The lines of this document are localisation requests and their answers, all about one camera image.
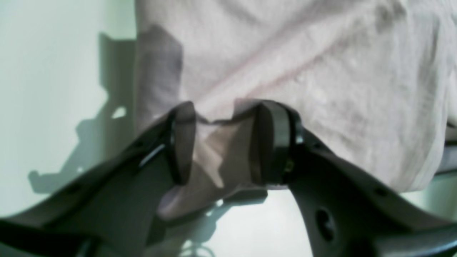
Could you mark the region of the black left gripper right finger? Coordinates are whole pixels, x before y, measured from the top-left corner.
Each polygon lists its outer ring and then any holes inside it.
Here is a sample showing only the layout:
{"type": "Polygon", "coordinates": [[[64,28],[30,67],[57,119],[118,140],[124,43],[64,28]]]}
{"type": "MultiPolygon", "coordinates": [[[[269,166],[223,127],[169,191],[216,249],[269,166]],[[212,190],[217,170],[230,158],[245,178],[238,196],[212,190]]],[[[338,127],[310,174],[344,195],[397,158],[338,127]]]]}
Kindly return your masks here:
{"type": "Polygon", "coordinates": [[[453,257],[456,223],[413,206],[333,153],[276,101],[255,106],[250,165],[258,185],[286,185],[315,257],[453,257]]]}

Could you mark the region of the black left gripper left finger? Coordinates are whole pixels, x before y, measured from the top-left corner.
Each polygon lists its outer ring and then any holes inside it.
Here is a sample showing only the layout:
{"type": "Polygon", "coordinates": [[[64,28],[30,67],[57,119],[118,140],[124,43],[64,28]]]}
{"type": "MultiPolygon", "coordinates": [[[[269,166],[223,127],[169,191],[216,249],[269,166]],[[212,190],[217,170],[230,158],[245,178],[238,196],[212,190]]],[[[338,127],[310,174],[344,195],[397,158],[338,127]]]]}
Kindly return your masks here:
{"type": "Polygon", "coordinates": [[[1,245],[41,257],[140,257],[161,198],[190,177],[191,101],[178,104],[116,157],[43,202],[1,219],[1,245]]]}

